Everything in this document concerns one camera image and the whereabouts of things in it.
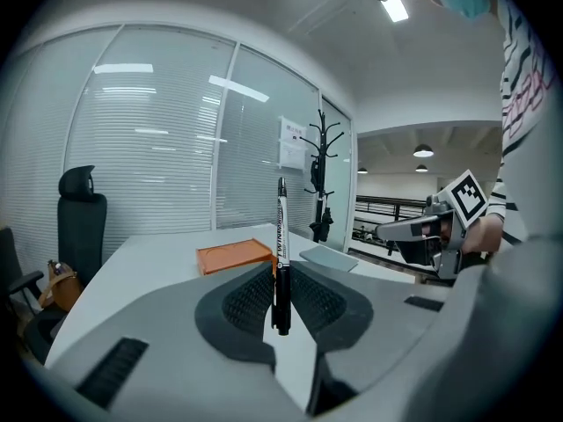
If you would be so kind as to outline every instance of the ceiling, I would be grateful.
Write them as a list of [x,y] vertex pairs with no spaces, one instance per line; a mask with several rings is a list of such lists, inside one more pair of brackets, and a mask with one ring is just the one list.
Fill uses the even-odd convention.
[[[474,86],[498,93],[503,34],[492,17],[469,23],[426,0],[402,0],[410,17],[396,24],[377,0],[183,1],[244,16],[291,40],[328,69],[358,106],[413,89],[431,94]],[[49,0],[26,32],[72,4],[95,3]]]
[[[425,143],[430,158],[413,156]],[[428,174],[455,178],[470,169],[478,179],[494,180],[501,160],[501,127],[447,126],[395,130],[358,139],[359,166],[375,174],[414,173],[425,164]]]

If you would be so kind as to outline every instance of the chair headrest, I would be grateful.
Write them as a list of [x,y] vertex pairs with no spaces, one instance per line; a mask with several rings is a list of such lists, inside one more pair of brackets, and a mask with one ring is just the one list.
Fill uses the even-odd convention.
[[94,182],[91,179],[93,165],[69,169],[59,180],[59,194],[68,200],[92,201],[95,199]]

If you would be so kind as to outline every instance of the person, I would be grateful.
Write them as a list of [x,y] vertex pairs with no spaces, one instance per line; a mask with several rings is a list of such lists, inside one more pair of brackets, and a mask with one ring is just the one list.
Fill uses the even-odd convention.
[[[503,45],[505,68],[501,78],[501,167],[486,215],[469,228],[462,247],[463,253],[503,251],[525,241],[530,229],[534,231],[533,234],[542,230],[550,231],[549,214],[545,217],[547,222],[544,222],[544,226],[538,220],[527,220],[528,223],[524,223],[516,202],[529,209],[531,205],[537,205],[538,201],[545,201],[540,191],[533,189],[531,182],[526,185],[525,178],[520,177],[524,174],[523,169],[527,169],[528,175],[533,176],[541,174],[540,170],[545,168],[539,160],[536,163],[536,157],[538,154],[541,156],[541,152],[536,151],[532,159],[533,149],[525,149],[523,145],[541,120],[549,121],[549,129],[554,135],[555,132],[560,134],[563,119],[560,81],[540,40],[512,0],[430,1],[471,20],[486,17],[487,14],[493,15],[506,33]],[[542,130],[535,130],[535,137],[543,136],[543,140],[547,139],[549,135],[542,133],[549,129],[544,127]],[[526,162],[529,164],[527,168],[523,167]],[[551,231],[559,229],[556,222],[552,226]],[[448,237],[450,232],[451,226],[442,226],[442,236]]]

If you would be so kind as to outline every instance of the bag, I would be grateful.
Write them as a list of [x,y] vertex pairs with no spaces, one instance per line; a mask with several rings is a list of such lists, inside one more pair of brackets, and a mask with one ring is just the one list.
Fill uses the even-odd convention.
[[49,283],[41,293],[38,302],[42,308],[45,308],[51,303],[51,301],[47,300],[47,297],[52,293],[56,305],[64,311],[69,312],[77,302],[84,288],[78,280],[77,273],[73,271],[70,266],[64,263],[60,264],[62,273],[57,275],[55,273],[55,262],[48,262]]

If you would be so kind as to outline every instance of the orange box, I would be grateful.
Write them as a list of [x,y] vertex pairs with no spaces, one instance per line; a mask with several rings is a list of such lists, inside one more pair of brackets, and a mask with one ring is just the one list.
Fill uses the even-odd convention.
[[268,246],[254,238],[240,243],[197,249],[196,253],[201,275],[209,275],[246,264],[272,261],[272,273],[275,276],[277,258]]

